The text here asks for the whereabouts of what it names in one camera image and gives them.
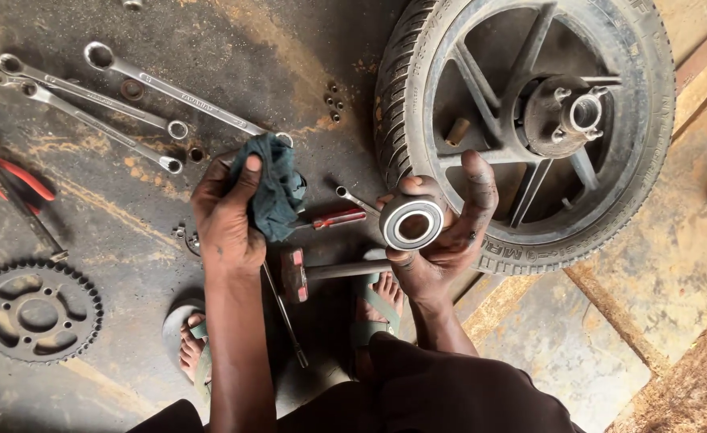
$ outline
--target tubeless tire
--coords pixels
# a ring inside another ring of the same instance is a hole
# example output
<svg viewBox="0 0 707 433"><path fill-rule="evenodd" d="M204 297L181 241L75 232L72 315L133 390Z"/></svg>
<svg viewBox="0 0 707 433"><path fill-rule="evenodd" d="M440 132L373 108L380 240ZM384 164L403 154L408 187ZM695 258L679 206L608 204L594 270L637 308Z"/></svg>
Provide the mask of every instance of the tubeless tire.
<svg viewBox="0 0 707 433"><path fill-rule="evenodd" d="M560 7L570 10L562 0ZM390 37L375 90L375 149L387 187L410 175L436 177L426 158L422 113L426 76L450 24L472 0L413 0ZM599 250L623 228L647 198L661 171L671 142L675 114L675 74L671 45L661 15L651 0L601 0L598 24L614 25L632 53L638 53L639 74L647 83L649 119L634 175L618 199L585 229L551 243L522 245L485 235L472 267L488 273L527 275L555 271Z"/></svg>

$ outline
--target hammer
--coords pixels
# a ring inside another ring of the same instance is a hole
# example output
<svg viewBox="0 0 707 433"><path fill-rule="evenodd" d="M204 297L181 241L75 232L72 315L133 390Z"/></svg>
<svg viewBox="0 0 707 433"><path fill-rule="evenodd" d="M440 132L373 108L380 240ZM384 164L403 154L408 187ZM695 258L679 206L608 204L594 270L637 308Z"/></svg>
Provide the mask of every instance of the hammer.
<svg viewBox="0 0 707 433"><path fill-rule="evenodd" d="M308 281L390 270L391 262L387 259L305 267L302 248L293 248L281 254L281 281L284 285L284 294L294 304L308 300Z"/></svg>

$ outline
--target blue cloth rag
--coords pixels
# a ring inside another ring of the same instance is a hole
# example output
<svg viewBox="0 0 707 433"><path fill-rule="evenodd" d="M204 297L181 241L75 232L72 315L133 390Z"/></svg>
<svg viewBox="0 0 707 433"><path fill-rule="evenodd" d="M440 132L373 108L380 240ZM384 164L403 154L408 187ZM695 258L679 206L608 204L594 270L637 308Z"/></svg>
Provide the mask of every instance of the blue cloth rag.
<svg viewBox="0 0 707 433"><path fill-rule="evenodd" d="M294 231L288 225L297 220L303 206L306 181L294 169L294 150L273 133L265 133L249 139L236 154L230 168L230 188L253 153L263 160L263 173L246 210L250 225L263 232L268 242L283 241Z"/></svg>

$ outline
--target red plier handle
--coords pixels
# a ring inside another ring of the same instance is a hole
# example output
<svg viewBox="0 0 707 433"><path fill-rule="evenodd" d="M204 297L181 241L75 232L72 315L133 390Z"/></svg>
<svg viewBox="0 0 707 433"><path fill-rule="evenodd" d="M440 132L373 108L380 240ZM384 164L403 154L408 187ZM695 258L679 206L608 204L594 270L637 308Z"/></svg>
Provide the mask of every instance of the red plier handle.
<svg viewBox="0 0 707 433"><path fill-rule="evenodd" d="M19 167L15 164L12 164L12 162L2 160L0 158L0 168L12 173L14 176L19 177L23 182L27 183L30 185L31 188L33 188L34 191L38 192L38 194L44 198L44 200L52 201L54 200L54 194L49 191L41 182L38 181L35 177L33 177L32 174L29 172L26 172L22 167ZM3 192L0 190L0 196L2 197L3 200L9 200L6 198L6 196L3 195ZM38 210L35 206L33 206L30 203L26 203L28 208L38 215L41 211Z"/></svg>

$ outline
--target foot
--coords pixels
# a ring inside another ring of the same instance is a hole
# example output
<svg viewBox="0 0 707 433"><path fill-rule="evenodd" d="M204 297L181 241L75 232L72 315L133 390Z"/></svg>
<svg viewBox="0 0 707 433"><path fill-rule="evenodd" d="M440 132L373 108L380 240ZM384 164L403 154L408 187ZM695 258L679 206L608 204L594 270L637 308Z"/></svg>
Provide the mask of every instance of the foot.
<svg viewBox="0 0 707 433"><path fill-rule="evenodd" d="M205 317L202 313L193 313L188 317L187 323L180 328L180 368L188 375L190 381L194 381L196 377L199 358L206 344L206 337L195 338L190 329L200 324ZM209 376L210 373L207 373L207 381L210 379Z"/></svg>
<svg viewBox="0 0 707 433"><path fill-rule="evenodd" d="M399 283L394 280L394 275L391 272L381 272L380 279L376 283L370 284L370 289L374 290L375 293L393 307L397 315L401 317L402 311L404 310L404 293L399 288ZM356 314L354 315L354 320L357 322L388 322L383 314L378 313L375 307L360 297L356 300ZM372 367L372 360L370 359L370 351L366 347L356 349L356 372L359 380L363 382L372 381L372 379L374 379L374 369Z"/></svg>

